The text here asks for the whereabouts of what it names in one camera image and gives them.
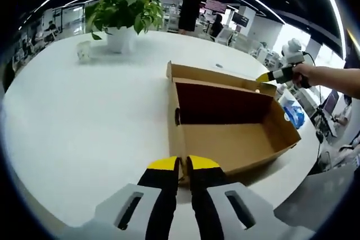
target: woman in black dress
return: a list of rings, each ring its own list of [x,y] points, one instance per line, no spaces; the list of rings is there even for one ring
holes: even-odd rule
[[[215,21],[210,30],[211,37],[216,38],[220,34],[221,30],[224,28],[224,26],[221,23],[222,20],[223,20],[223,16],[221,16],[220,14],[216,14]]]
[[[204,0],[182,0],[179,18],[179,34],[185,35],[195,30],[196,19],[199,17],[200,4]]]

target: window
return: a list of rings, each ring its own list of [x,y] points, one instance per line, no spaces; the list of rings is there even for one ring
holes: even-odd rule
[[[281,55],[282,46],[286,45],[287,42],[293,38],[297,39],[300,42],[301,50],[303,51],[306,49],[306,46],[309,43],[310,35],[292,25],[283,25],[280,34],[277,37],[273,50],[279,55]]]
[[[336,53],[334,53],[333,50],[331,50],[328,46],[323,44],[323,46],[320,48],[317,58],[315,59],[315,64],[316,66],[342,69],[345,65],[345,61],[342,60]],[[329,96],[330,93],[330,88],[321,87],[321,96],[323,101]]]

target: desk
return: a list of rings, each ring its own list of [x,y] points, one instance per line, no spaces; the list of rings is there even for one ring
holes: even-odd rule
[[[45,209],[72,226],[91,219],[95,206],[127,183],[137,183],[150,162],[169,156],[168,61],[246,79],[267,71],[233,48],[160,31],[141,34],[136,52],[117,62],[79,65],[76,46],[85,40],[91,36],[54,42],[33,58],[6,92],[1,114],[15,173]],[[249,186],[274,208],[317,159],[308,117],[299,133],[302,140]],[[200,239],[190,199],[188,191],[178,192],[170,239]]]

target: potted plant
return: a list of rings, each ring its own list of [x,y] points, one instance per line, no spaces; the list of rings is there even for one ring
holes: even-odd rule
[[[131,47],[135,33],[146,33],[151,25],[159,28],[163,23],[159,0],[100,0],[85,9],[85,16],[93,39],[101,39],[94,27],[104,31],[109,49],[117,53]]]

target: white flower pot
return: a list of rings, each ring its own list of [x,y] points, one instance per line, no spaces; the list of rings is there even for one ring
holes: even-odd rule
[[[134,40],[137,36],[134,27],[120,29],[109,28],[107,35],[107,46],[114,53],[132,53],[134,51]]]

